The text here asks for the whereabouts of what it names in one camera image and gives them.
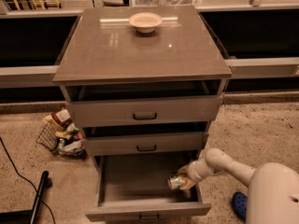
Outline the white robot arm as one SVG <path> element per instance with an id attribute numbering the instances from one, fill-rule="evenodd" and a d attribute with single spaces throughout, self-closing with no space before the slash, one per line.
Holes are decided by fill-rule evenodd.
<path id="1" fill-rule="evenodd" d="M 286 165 L 268 162 L 253 168 L 222 150 L 181 167 L 180 189 L 190 189 L 209 176 L 227 173 L 248 188 L 246 224 L 299 224 L 299 174 Z"/>

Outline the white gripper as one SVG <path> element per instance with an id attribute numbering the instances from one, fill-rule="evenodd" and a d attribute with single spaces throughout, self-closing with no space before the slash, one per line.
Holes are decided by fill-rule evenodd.
<path id="1" fill-rule="evenodd" d="M 209 176 L 209 169 L 205 160 L 192 161 L 187 165 L 182 166 L 177 171 L 178 175 L 188 175 L 181 179 L 180 189 L 191 189 L 195 182 L 201 182 Z"/>

